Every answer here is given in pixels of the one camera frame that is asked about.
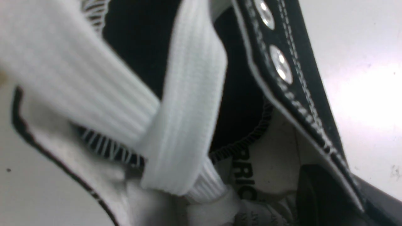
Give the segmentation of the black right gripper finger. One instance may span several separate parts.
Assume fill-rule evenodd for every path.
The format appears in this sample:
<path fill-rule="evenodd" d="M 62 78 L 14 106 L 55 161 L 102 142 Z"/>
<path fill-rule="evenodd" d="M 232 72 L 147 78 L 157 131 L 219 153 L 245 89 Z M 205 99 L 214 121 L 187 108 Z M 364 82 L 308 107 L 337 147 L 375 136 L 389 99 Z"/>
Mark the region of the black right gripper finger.
<path fill-rule="evenodd" d="M 300 169 L 297 213 L 302 226 L 400 226 L 401 201 L 357 179 L 366 199 L 361 213 L 333 177 L 319 165 Z"/>

